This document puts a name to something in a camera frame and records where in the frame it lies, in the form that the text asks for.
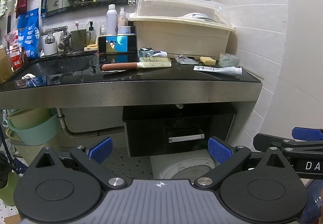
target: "white tube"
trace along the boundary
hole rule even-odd
[[[224,67],[224,68],[214,68],[208,66],[194,66],[195,71],[213,72],[224,75],[242,75],[242,68],[237,68],[234,66]]]
[[[164,51],[155,51],[153,57],[167,57],[167,52]]]

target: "bathroom sink counter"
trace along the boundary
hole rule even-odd
[[[100,70],[106,60],[83,52],[31,61],[0,85],[0,109],[256,101],[262,87],[245,70],[240,77],[199,72],[173,59],[171,68],[112,73]],[[36,79],[21,80],[26,74]]]

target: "cardboard box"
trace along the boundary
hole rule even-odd
[[[0,49],[0,84],[5,83],[13,74],[6,49],[2,48]]]
[[[19,214],[4,218],[5,224],[18,224],[20,221]]]

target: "drawer handle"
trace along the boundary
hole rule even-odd
[[[204,138],[204,134],[192,135],[192,136],[178,136],[178,137],[168,138],[168,142],[173,143],[173,142],[189,141],[189,140],[196,140],[196,139],[203,139],[203,138]]]

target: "black drawer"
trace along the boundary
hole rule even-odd
[[[205,149],[211,136],[226,140],[235,114],[229,103],[125,106],[122,120],[130,156],[157,156]]]

